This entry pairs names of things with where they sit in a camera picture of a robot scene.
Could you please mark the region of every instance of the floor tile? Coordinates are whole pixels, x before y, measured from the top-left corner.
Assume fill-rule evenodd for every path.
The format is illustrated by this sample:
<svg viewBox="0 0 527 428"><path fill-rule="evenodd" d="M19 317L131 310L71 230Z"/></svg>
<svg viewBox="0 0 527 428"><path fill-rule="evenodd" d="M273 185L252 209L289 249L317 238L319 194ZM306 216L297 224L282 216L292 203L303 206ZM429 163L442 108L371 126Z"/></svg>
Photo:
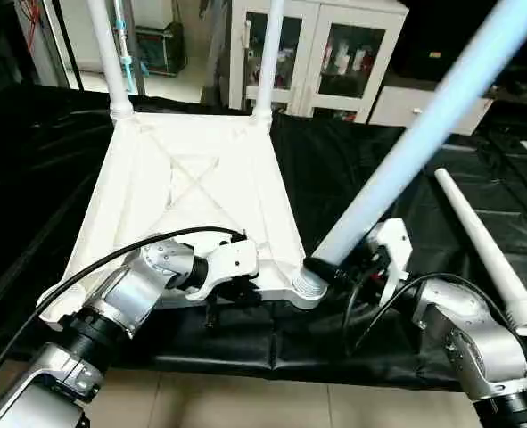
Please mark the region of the floor tile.
<svg viewBox="0 0 527 428"><path fill-rule="evenodd" d="M479 428L463 393L329 385L333 428Z"/></svg>
<svg viewBox="0 0 527 428"><path fill-rule="evenodd" d="M149 428L328 428L321 383L163 374Z"/></svg>
<svg viewBox="0 0 527 428"><path fill-rule="evenodd" d="M146 428L160 375L137 370L110 370L101 391L85 412L94 427Z"/></svg>
<svg viewBox="0 0 527 428"><path fill-rule="evenodd" d="M144 87L148 96L159 96L183 103L199 103L205 79L206 58L191 57L187 66L174 78L151 74L144 77ZM87 91L108 92L104 75L81 71L83 87ZM70 87L77 89L77 81L71 70L67 70Z"/></svg>

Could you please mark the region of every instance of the metal pole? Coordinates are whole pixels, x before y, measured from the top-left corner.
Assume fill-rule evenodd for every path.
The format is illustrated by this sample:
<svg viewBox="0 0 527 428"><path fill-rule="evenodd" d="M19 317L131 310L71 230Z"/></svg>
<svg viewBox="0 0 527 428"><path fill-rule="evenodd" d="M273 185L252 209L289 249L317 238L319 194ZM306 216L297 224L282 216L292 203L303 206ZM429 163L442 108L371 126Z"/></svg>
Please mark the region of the metal pole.
<svg viewBox="0 0 527 428"><path fill-rule="evenodd" d="M67 49L67 55L69 56L70 66L73 69L75 80L77 80L77 87L79 91L84 91L83 81L81 80L81 74L78 71L77 60L73 53L73 46L70 44L69 33L67 32L67 26L65 25L65 19L63 18L63 10L61 8L61 2L59 0L52 0L53 9L55 10L55 16L59 22L59 28L65 42L65 49Z"/></svg>
<svg viewBox="0 0 527 428"><path fill-rule="evenodd" d="M124 87L124 79L120 70L119 55L112 37L109 14L106 11L104 0L87 0L88 9L91 13L93 30L99 46L99 54L103 63L106 84L109 87L111 97L111 117L113 120L130 117L134 112L132 104L128 100L127 91Z"/></svg>
<svg viewBox="0 0 527 428"><path fill-rule="evenodd" d="M259 72L259 92L255 109L253 109L255 119L266 123L268 128L271 127L271 95L275 85L275 70L283 27L283 9L284 0L271 1L261 58L261 71Z"/></svg>
<svg viewBox="0 0 527 428"><path fill-rule="evenodd" d="M412 181L527 38L527 0L501 0L313 257L340 264Z"/></svg>
<svg viewBox="0 0 527 428"><path fill-rule="evenodd" d="M128 50L132 56L134 67L132 72L135 75L136 91L139 95L146 95L144 87L144 77L140 68L140 54L138 52L138 39L136 38L135 15L132 10L132 0L122 0L124 10L124 21L127 23Z"/></svg>

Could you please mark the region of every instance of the white tube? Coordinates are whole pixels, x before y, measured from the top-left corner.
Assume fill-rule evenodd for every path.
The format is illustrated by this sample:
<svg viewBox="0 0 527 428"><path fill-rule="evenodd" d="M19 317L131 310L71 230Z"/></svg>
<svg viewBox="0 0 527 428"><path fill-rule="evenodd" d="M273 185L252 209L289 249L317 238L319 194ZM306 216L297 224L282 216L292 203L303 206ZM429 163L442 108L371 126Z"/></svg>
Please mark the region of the white tube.
<svg viewBox="0 0 527 428"><path fill-rule="evenodd" d="M113 120L130 117L134 112L124 87L117 48L112 37L109 14L104 0L86 0L91 13L93 31L99 46L104 76L111 97L111 117Z"/></svg>
<svg viewBox="0 0 527 428"><path fill-rule="evenodd" d="M503 298L506 314L513 327L519 335L527 336L526 288L448 171L440 168L435 171L435 177Z"/></svg>
<svg viewBox="0 0 527 428"><path fill-rule="evenodd" d="M265 123L268 128L271 127L271 98L273 86L275 85L275 70L279 54L281 28L283 27L283 9L284 0L271 0L271 9L265 31L263 56L261 58L261 70L259 72L259 91L255 108L253 109L255 119Z"/></svg>
<svg viewBox="0 0 527 428"><path fill-rule="evenodd" d="M340 264L427 163L527 37L527 0L501 0L313 256Z"/></svg>

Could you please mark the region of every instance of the black tarp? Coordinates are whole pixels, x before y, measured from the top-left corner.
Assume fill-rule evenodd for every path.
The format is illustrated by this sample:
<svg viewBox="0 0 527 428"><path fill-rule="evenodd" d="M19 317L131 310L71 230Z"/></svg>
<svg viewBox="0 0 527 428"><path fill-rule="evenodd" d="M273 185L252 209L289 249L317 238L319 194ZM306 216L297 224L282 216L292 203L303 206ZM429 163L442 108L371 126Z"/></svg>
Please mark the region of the black tarp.
<svg viewBox="0 0 527 428"><path fill-rule="evenodd" d="M134 97L139 111L233 114ZM0 94L0 349L55 284L70 255L111 138L105 94L17 86ZM311 252L402 128L275 117L272 138L301 240ZM455 213L432 178L446 167L527 286L527 152L518 139L451 136L388 216L404 218L414 246L408 270L448 271L497 297ZM303 311L276 301L224 307L214 332L203 308L153 313L118 365L329 383L458 388L441 350L397 313L362 350L342 358L343 296ZM364 323L364 313L355 316ZM28 358L55 335L38 321L12 357Z"/></svg>

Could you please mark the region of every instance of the black cable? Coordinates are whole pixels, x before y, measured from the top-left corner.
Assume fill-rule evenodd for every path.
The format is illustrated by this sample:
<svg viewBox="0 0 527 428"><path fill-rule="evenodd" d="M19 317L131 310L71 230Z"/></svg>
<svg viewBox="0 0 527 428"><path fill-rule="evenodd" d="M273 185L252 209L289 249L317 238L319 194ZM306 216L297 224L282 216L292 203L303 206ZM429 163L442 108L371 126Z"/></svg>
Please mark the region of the black cable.
<svg viewBox="0 0 527 428"><path fill-rule="evenodd" d="M28 317L28 319L21 325L21 327L18 329L18 331L13 335L13 337L10 339L10 341L5 345L5 348L0 353L0 367L4 363L7 354L17 342L17 340L20 338L20 336L23 334L25 329L37 318L39 317L50 305L54 302L55 299L57 299L62 293L66 292L69 288L71 288L72 285L83 279L85 276L93 273L98 268L106 265L107 263L113 261L119 256L122 256L124 254L127 254L128 252L131 252L133 250L137 250L141 247L144 247L145 245L151 244L151 243L157 243L158 241L163 241L165 239L174 238L176 236L180 235L189 235L194 234L197 232L220 232L222 234L231 234L232 236L243 236L241 232L237 232L232 229L227 229L225 227L218 227L218 226L201 226L201 227L189 227L187 229L180 229L173 232L167 232L165 234L150 236L148 238L144 238L140 241L137 241L135 243L131 243L130 245L127 245L125 247L122 247L116 251L113 251L111 254L104 256L103 258L97 260L96 262L90 264L89 266L85 267L84 269L77 272L77 274L73 275L71 278L69 278L67 281L65 281L63 284L59 285L55 290L53 290L39 305L33 310L31 315Z"/></svg>
<svg viewBox="0 0 527 428"><path fill-rule="evenodd" d="M481 288L479 288L477 285L469 281L468 279L463 278L462 276L458 276L455 274L449 274L445 272L433 272L430 274L425 274L422 276L419 276L416 279L413 279L411 281L406 282L402 288L400 288L386 303L383 304L383 306L376 312L376 315L372 318L364 332L358 337L357 341L354 344L354 347L351 349L351 354L357 351L360 344L365 340L368 333L372 330L372 328L376 325L376 323L384 316L386 312L392 307L392 305L400 298L402 297L406 292L411 290L414 287L417 287L420 283L423 281L427 281L428 279L443 279L446 281L451 282L458 282L464 285L466 288L471 290L472 292L475 292L479 297L481 297L487 305L492 309L494 312L494 315L500 319L504 327L516 338L516 340L521 345L521 348L523 349L523 353L525 356L525 359L527 360L527 343L523 340L521 336L519 336L516 332L516 330L513 328L509 320L506 318L505 313L501 310L501 308L498 306L497 303L487 294L485 293Z"/></svg>
<svg viewBox="0 0 527 428"><path fill-rule="evenodd" d="M75 54L73 53L73 46L70 43L69 33L67 32L67 27L65 26L65 19L63 18L61 2L59 0L52 0L52 4L55 10L55 16L59 21L59 28L61 29L63 41L65 42L65 49L67 49L67 55L69 56L70 66L73 69L75 80L77 80L78 90L84 91L85 88L83 87L83 81L81 80L81 73L78 71L77 60L75 59Z"/></svg>
<svg viewBox="0 0 527 428"><path fill-rule="evenodd" d="M350 315L352 313L352 309L354 308L354 303L356 302L356 299L360 292L362 291L362 288L364 287L364 284L366 281L370 278L371 275L375 274L380 268L378 266L374 266L367 270L363 276L358 280L352 282L352 290L350 291L349 298L346 303L346 309L344 310L344 314L342 316L342 323L341 323L341 330L342 330L342 347L344 348L344 352L347 356L350 356L352 354L352 349L350 348L350 342L349 342L349 326L350 326Z"/></svg>

